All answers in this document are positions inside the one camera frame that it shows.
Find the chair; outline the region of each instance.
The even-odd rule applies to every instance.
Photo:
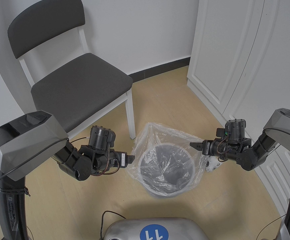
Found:
[[[125,102],[130,137],[135,138],[133,80],[127,74],[88,52],[83,30],[81,0],[42,0],[21,12],[7,35],[31,85],[37,110],[53,114],[69,138]],[[38,82],[34,82],[23,55],[70,29],[77,28],[84,54]]]

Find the chair leg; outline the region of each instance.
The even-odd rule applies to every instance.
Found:
[[[131,139],[135,139],[136,133],[135,133],[132,89],[128,90],[126,94],[127,94],[127,100],[125,101],[125,107],[126,107],[126,114],[127,114],[129,136],[131,137]]]

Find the wooden floor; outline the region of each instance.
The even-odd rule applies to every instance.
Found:
[[[215,138],[221,125],[186,86],[186,75],[187,67],[183,67],[133,84],[136,133],[147,122],[158,122],[203,139]],[[131,152],[134,143],[129,138],[124,104],[95,124],[115,131],[115,150]],[[87,128],[76,138],[89,136],[89,132]],[[85,139],[75,145],[87,143]],[[190,218],[211,240],[256,239],[264,226],[279,217],[257,174],[230,161],[205,172],[195,189],[170,199],[151,197],[123,169],[78,182],[51,158],[27,176],[26,186],[31,194],[26,196],[27,225],[35,240],[97,240],[104,210],[127,218]],[[117,219],[107,214],[104,228]],[[268,226],[259,239],[275,238],[279,224],[280,220]]]

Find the white chair frame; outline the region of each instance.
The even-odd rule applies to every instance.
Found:
[[[83,47],[84,54],[89,52],[83,26],[77,27],[79,31],[79,39],[81,42],[81,45]],[[35,84],[30,71],[28,70],[28,67],[25,63],[25,60],[23,56],[19,57],[19,62],[21,63],[22,69],[27,77],[28,82],[30,83],[31,87]],[[127,123],[128,123],[128,130],[129,130],[129,136],[131,139],[134,139],[136,137],[135,133],[135,122],[134,122],[134,110],[133,110],[133,99],[132,99],[132,89],[128,90],[126,93],[118,97],[116,100],[108,104],[103,109],[97,111],[94,115],[87,118],[84,122],[82,122],[79,126],[75,127],[73,130],[68,132],[69,138],[75,137],[77,134],[79,134],[82,130],[90,126],[92,123],[100,119],[103,115],[107,114],[114,108],[116,108],[121,103],[125,102],[126,107],[126,114],[127,114]]]

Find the gray seat cushion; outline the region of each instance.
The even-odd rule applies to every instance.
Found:
[[[36,109],[53,114],[69,132],[131,89],[132,83],[127,74],[88,53],[41,79],[31,93]]]

